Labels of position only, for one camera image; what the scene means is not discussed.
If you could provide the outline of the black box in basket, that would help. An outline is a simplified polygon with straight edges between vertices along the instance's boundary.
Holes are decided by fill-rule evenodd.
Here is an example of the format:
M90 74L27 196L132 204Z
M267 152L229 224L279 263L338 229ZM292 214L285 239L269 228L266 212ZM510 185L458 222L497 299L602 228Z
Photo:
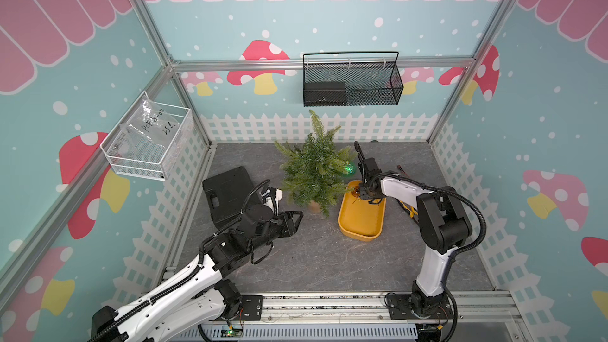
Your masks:
M345 106L347 104L344 82L307 82L302 94L306 107Z

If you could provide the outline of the green glitter ball ornament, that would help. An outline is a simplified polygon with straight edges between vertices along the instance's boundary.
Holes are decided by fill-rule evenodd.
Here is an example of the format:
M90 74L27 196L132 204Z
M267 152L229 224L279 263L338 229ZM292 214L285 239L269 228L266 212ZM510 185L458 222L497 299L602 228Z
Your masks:
M352 162L349 161L348 163L345 164L344 166L344 171L343 171L343 175L345 177L351 177L357 174L357 165Z

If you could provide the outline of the small green christmas tree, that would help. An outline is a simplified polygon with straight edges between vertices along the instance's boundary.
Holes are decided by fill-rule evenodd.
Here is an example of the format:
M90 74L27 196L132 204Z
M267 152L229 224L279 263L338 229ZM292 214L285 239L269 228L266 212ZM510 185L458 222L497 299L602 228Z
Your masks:
M284 172L282 190L288 194L288 201L299 207L314 206L313 212L330 216L337 201L348 191L344 175L347 167L356 157L351 147L338 150L334 137L340 131L336 126L325 129L321 118L310 111L312 132L301 145L275 141L275 147L285 157L280 166Z

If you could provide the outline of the black plastic case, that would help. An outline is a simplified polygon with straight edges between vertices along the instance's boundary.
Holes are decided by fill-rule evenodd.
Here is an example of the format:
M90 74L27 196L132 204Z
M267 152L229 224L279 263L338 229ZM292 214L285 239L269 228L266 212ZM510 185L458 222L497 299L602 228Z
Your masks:
M224 227L240 214L246 196L254 184L244 166L209 177L202 183L210 208L212 223Z

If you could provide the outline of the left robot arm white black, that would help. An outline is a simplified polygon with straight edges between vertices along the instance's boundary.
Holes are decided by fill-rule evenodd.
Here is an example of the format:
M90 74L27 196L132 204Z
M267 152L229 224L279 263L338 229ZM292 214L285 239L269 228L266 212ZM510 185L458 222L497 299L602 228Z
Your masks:
M277 238L297 233L303 213L280 211L282 193L269 180L256 185L239 214L212 236L182 270L142 297L115 310L93 315L92 341L169 341L218 318L230 322L242 311L242 295L228 275L246 264L259 264L261 247L272 250Z

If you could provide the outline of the green circuit board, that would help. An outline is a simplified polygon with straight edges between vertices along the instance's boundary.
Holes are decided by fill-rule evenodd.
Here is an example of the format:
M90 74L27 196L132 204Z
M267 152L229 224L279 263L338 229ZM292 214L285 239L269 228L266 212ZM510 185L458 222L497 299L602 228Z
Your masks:
M222 338L241 338L243 337L244 331L242 327L237 326L223 326L221 331Z

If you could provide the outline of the yellow black pliers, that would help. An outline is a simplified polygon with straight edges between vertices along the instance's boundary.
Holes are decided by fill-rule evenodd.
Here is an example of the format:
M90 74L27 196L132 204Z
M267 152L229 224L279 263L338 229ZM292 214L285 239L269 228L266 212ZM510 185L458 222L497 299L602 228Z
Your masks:
M397 201L397 203L399 204L400 208L408 215L408 217L410 217L415 223L419 223L418 213L413 207L409 206L408 204L405 204L400 200Z

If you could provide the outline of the yellow oval tray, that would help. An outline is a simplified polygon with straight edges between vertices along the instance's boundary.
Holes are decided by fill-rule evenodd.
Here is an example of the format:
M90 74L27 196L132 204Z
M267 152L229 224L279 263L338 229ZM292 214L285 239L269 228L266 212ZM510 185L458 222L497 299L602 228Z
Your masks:
M338 225L343 235L361 242L371 242L383 231L386 201L382 199L371 204L368 200L355 198L352 191L359 188L361 183L361 180L348 183L348 192L340 206Z

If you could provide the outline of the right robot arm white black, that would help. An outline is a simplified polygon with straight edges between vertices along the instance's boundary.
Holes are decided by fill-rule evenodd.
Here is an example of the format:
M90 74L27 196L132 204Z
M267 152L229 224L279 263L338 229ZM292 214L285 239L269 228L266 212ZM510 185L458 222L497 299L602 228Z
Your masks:
M354 147L363 179L360 198L369 203L394 198L418 214L425 250L409 303L413 315L431 318L450 297L447 278L456 256L475 249L485 239L486 219L471 200L455 189L423 184L397 172L383 172L374 158L365 156L358 142Z

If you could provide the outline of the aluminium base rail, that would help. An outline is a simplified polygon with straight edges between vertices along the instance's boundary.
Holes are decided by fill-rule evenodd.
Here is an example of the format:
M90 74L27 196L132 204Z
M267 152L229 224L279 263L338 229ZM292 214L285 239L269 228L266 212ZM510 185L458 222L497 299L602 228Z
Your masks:
M381 292L242 295L242 311L227 322L207 321L171 340L412 340L530 341L530 332L505 291L456 291L431 318L411 312L409 295ZM242 327L222 338L223 326Z

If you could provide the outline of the clear plastic bag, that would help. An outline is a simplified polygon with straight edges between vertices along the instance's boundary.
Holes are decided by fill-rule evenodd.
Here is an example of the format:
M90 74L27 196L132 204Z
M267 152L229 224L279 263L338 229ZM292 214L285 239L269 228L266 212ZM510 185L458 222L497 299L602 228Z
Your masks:
M132 160L161 162L181 125L182 120L172 115L168 106L144 98L119 125L117 153Z

